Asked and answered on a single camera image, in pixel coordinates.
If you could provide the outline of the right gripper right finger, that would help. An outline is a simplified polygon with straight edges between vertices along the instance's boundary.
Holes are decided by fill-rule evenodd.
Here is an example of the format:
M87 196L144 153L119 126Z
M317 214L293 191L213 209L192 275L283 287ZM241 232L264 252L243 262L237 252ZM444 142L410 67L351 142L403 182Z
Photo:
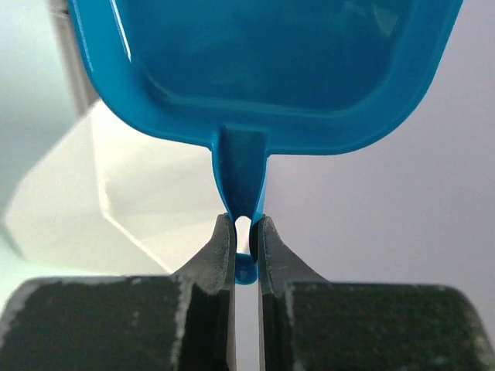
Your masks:
M430 284L328 281L281 239L251 229L263 370L487 370L490 340L471 301Z

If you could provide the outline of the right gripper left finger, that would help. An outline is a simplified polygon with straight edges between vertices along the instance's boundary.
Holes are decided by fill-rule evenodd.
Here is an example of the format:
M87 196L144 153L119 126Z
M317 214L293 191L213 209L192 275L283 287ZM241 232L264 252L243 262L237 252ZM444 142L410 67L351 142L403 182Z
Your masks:
M25 281L1 317L3 370L233 370L236 233L217 217L170 275Z

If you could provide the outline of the blue dustpan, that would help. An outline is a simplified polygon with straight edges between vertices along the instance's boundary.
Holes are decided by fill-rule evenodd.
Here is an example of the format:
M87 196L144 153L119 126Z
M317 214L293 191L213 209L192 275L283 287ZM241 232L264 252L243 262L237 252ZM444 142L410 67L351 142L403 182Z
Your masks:
M268 158L380 141L430 87L460 1L71 1L90 82L154 138L208 148L224 206L262 218Z

